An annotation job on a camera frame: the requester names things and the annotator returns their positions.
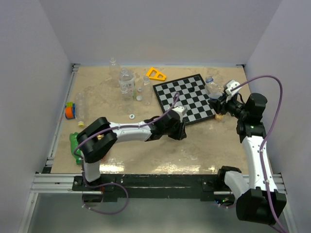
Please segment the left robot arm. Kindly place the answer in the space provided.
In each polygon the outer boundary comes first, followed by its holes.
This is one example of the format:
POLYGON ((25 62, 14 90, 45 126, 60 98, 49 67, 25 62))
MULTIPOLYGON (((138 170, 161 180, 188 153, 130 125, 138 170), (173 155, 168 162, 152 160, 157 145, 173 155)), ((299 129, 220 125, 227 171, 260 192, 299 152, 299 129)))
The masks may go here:
POLYGON ((155 141, 165 135, 174 140, 183 140, 187 137, 185 126, 183 117, 175 111, 133 125, 109 122, 105 117, 98 118, 76 137, 77 149, 82 152, 84 186, 89 190, 100 187, 100 160, 115 144, 155 141))

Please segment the blue label clear bottle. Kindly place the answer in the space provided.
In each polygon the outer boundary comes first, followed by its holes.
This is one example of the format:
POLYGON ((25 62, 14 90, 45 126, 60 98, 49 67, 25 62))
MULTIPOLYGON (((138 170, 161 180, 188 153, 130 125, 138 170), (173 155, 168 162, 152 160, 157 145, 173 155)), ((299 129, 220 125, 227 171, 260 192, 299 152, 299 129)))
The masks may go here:
POLYGON ((222 95, 222 90, 218 84, 215 83, 212 76, 207 76, 205 79, 206 94, 210 99, 216 100, 222 95))

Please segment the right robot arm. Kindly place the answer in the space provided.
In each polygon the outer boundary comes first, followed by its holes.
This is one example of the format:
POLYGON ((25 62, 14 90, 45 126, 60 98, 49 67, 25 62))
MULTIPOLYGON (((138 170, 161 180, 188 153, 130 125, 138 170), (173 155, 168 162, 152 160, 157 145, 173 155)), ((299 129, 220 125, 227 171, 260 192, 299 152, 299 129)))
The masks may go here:
POLYGON ((238 168, 223 166, 216 184, 219 189, 230 189, 234 194, 239 220, 274 225, 287 199, 278 191, 267 156, 267 135, 261 121, 267 99, 259 93, 252 93, 246 103, 237 98, 235 95, 227 100, 222 95, 208 102, 217 114, 230 113, 237 118, 236 131, 247 156, 249 180, 244 179, 238 168))

